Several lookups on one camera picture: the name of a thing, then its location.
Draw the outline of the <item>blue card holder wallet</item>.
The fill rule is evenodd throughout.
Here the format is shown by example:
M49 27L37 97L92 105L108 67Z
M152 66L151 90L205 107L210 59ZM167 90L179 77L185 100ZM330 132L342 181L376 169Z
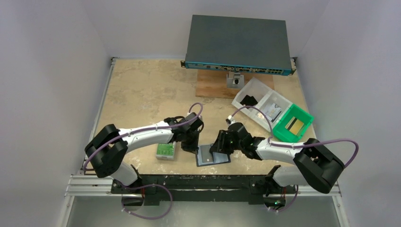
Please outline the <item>blue card holder wallet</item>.
M223 153L211 152L212 144L204 144L198 146L196 154L196 166L211 166L230 163L230 156Z

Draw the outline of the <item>grey credit card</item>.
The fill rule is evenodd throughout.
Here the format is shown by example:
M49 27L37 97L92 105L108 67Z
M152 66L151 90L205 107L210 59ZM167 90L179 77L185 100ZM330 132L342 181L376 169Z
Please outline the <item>grey credit card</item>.
M212 163L214 161L213 154L209 152L210 147L211 144L202 145L200 147L200 159L202 163Z

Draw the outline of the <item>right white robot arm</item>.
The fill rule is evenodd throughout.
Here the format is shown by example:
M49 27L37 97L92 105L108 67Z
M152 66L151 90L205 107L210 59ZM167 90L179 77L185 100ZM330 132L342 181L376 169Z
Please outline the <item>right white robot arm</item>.
M220 130L210 152L231 155L241 151L247 158L275 160L288 163L272 173L275 184L309 185L318 192L328 194L343 172L344 163L316 139L307 142L286 143L252 136L240 122Z

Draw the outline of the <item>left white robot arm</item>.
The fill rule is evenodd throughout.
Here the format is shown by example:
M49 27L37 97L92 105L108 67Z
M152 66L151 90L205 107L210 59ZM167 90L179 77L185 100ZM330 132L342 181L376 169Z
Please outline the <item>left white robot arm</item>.
M132 129L118 129L108 124L86 145L84 151L88 159L83 167L90 164L98 178L110 176L125 186L132 186L140 176L135 167L124 162L126 154L153 144L174 142L194 152L203 127L204 122L196 113L167 117L153 125Z

